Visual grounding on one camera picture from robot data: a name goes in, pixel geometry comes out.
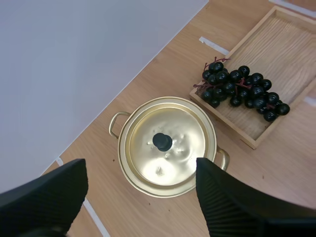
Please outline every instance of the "wooden table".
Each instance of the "wooden table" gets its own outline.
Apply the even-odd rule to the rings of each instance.
[[[198,39],[231,50],[272,7],[267,0],[210,0],[61,155],[64,162],[86,159],[87,198],[111,236],[208,236],[195,191],[159,199],[129,184],[109,122],[116,112],[132,112],[156,97],[188,98],[205,62],[223,56]],[[315,107],[302,102],[255,151],[213,120],[218,144],[231,154],[227,172],[275,197],[315,208],[315,118]],[[116,133],[123,123],[119,118]]]

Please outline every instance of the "grape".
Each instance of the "grape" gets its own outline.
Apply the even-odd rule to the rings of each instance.
[[[261,86],[253,86],[250,89],[250,94],[251,94],[252,98],[257,98],[257,97],[261,96],[264,92],[265,91]]]
[[[247,90],[247,89],[238,90],[238,96],[239,96],[242,100],[248,98],[248,96],[249,96],[249,90]]]
[[[275,103],[275,107],[277,107],[278,105],[282,104],[283,102],[281,100],[278,100],[276,103]]]
[[[215,66],[215,63],[211,63],[210,65],[208,65],[208,69],[213,72],[214,71],[214,66]]]
[[[218,98],[219,101],[224,101],[227,99],[227,94],[225,93],[224,95],[222,95],[220,98]]]
[[[279,101],[279,96],[275,92],[270,92],[268,94],[268,103],[271,105],[276,104]]]
[[[225,94],[224,90],[222,88],[215,88],[213,90],[213,96],[214,98],[220,98]]]
[[[250,73],[250,69],[244,65],[238,68],[238,70],[241,72],[241,75],[246,78],[247,76],[249,76]]]
[[[260,109],[267,105],[267,101],[263,97],[259,97],[257,99],[254,99],[253,101],[253,107],[256,109]]]
[[[222,62],[216,62],[216,63],[214,63],[213,72],[215,72],[215,73],[220,72],[223,70],[223,68],[224,68],[224,64]]]
[[[273,122],[277,118],[277,114],[274,111],[268,111],[263,115],[263,118],[268,122]]]
[[[233,70],[229,74],[230,80],[233,82],[239,82],[242,79],[241,72],[239,70]]]
[[[228,83],[224,84],[223,90],[226,91],[226,92],[235,90],[235,84],[232,83],[232,82],[228,82]]]
[[[254,73],[252,74],[251,79],[253,85],[260,85],[261,81],[263,80],[263,76],[260,73]]]
[[[242,104],[242,99],[235,95],[231,98],[230,104],[234,107],[238,107]]]
[[[288,104],[282,103],[276,106],[276,113],[278,115],[287,115],[290,112],[290,107]]]
[[[261,81],[260,85],[263,87],[265,91],[270,90],[272,87],[272,82],[268,79],[264,79]]]
[[[212,106],[213,108],[216,108],[220,105],[220,102],[219,100],[217,99],[212,99],[210,102],[209,102],[209,105]]]
[[[252,79],[251,79],[251,77],[248,77],[248,78],[244,81],[243,84],[244,84],[244,85],[252,85]]]
[[[245,100],[245,106],[249,109],[252,109],[253,108],[253,100],[251,100],[251,99]]]
[[[236,92],[235,92],[235,90],[229,90],[229,91],[226,91],[226,94],[228,96],[234,96],[234,95],[236,95]]]
[[[227,82],[227,79],[228,79],[228,72],[225,72],[225,71],[220,71],[216,74],[216,79],[217,79],[217,82],[218,83],[225,83]]]
[[[212,73],[211,73],[210,70],[205,70],[205,71],[202,73],[202,77],[203,77],[204,80],[207,80],[210,75],[212,75]]]
[[[201,98],[205,101],[209,101],[212,98],[212,94],[209,91],[202,93]]]
[[[263,107],[257,109],[257,112],[258,112],[259,114],[261,114],[261,115],[265,114],[265,113],[268,112],[268,111],[269,111],[269,109],[267,108],[267,106],[263,106]]]
[[[210,75],[209,78],[207,79],[207,81],[211,85],[217,85],[217,79],[216,79],[215,74]]]

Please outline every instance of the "gold pot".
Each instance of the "gold pot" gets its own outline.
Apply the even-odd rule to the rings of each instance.
[[[120,135],[112,129],[116,118],[128,116]],[[216,152],[226,170],[229,155],[216,145],[213,124],[193,102],[178,97],[151,100],[132,114],[118,112],[109,133],[118,139],[123,174],[138,190],[158,198],[187,193],[196,185],[196,158],[212,162]]]

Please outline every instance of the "tape strip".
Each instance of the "tape strip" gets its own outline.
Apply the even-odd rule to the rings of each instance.
[[[221,54],[224,54],[225,56],[229,54],[228,50],[222,48],[221,46],[219,46],[218,44],[212,41],[209,41],[208,39],[204,37],[199,38],[199,41],[201,41],[202,43],[205,43],[207,46],[210,46],[211,48],[217,50],[218,52],[220,52]]]
[[[304,101],[306,103],[308,103],[309,105],[316,107],[316,98],[312,98],[312,97],[306,96],[304,98]]]
[[[62,166],[64,164],[63,160],[60,157],[56,159],[56,162],[59,166]],[[88,213],[90,214],[95,225],[98,227],[101,235],[103,237],[110,237],[109,232],[107,231],[107,229],[105,229],[104,225],[102,224],[97,213],[95,213],[95,211],[94,211],[93,207],[91,206],[90,202],[88,201],[88,199],[86,199],[86,198],[84,199],[83,205],[84,205],[85,209],[88,211]]]
[[[300,12],[300,13],[302,13],[304,15],[316,18],[316,11],[308,10],[306,8],[297,6],[295,4],[292,4],[292,3],[289,3],[289,2],[285,2],[284,0],[269,0],[269,1],[273,2],[273,3],[277,4],[277,5],[280,5],[280,6],[292,9],[294,11]]]

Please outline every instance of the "black knob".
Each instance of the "black knob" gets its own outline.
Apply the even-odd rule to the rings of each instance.
[[[168,151],[172,146],[172,139],[163,133],[157,133],[153,137],[153,144],[162,152]]]

